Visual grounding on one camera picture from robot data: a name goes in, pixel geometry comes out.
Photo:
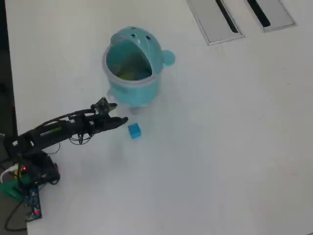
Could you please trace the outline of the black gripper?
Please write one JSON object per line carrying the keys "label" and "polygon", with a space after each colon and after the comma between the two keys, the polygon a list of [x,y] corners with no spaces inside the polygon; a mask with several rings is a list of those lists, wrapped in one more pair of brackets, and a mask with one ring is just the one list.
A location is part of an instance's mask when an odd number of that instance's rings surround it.
{"label": "black gripper", "polygon": [[[117,108],[116,103],[107,105],[107,113],[110,113]],[[101,114],[85,114],[84,117],[84,133],[97,134],[100,132],[116,129],[127,123],[127,117],[110,117],[109,115]]]}

